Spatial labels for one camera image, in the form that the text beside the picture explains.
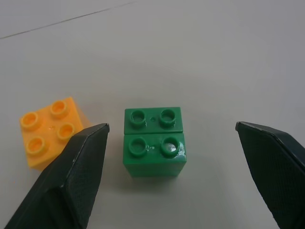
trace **orange brick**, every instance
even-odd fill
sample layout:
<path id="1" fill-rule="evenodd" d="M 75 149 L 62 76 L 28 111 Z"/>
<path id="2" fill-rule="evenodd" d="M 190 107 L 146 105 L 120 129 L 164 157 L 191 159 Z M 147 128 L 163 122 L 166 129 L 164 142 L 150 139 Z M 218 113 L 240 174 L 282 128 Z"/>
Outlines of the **orange brick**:
<path id="1" fill-rule="evenodd" d="M 70 97 L 26 113 L 20 126 L 29 167 L 43 170 L 74 134 L 91 124 Z"/>

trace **textured black surface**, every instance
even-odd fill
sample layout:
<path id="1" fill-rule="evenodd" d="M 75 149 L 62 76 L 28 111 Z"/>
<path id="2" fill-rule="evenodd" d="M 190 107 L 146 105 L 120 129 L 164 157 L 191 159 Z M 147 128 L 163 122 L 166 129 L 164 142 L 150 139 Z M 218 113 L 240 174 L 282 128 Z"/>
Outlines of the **textured black surface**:
<path id="1" fill-rule="evenodd" d="M 267 126 L 236 125 L 252 178 L 281 229 L 305 228 L 305 149 Z"/>
<path id="2" fill-rule="evenodd" d="M 74 135 L 5 229 L 85 229 L 101 181 L 108 133 L 108 124 L 100 124 Z"/>

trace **stacked green bricks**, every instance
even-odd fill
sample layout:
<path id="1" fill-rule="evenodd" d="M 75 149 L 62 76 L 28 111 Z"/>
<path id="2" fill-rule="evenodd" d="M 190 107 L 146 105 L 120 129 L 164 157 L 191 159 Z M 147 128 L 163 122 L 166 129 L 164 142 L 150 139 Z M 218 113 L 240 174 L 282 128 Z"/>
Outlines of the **stacked green bricks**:
<path id="1" fill-rule="evenodd" d="M 177 176 L 186 163 L 179 107 L 126 109 L 123 163 L 132 177 Z"/>

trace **yellow duplo block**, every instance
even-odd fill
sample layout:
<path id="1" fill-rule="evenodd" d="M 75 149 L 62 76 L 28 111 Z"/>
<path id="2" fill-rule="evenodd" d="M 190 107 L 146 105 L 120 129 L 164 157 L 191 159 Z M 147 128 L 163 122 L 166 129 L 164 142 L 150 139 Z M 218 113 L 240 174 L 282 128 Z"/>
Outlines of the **yellow duplo block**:
<path id="1" fill-rule="evenodd" d="M 69 97 L 26 113 L 20 118 L 20 126 L 29 167 L 43 170 L 74 134 L 91 124 Z"/>

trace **white floor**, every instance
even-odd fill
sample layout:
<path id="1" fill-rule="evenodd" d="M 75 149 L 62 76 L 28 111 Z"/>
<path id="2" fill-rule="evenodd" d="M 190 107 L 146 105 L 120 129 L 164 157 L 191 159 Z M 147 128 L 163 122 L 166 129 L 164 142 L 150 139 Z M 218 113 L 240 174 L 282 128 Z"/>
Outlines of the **white floor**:
<path id="1" fill-rule="evenodd" d="M 0 228 L 39 175 L 18 118 L 71 95 L 111 127 L 88 229 L 277 229 L 234 127 L 272 126 L 305 145 L 305 2 L 128 3 L 0 3 Z M 162 106 L 182 108 L 188 162 L 176 180 L 133 181 L 124 109 Z"/>

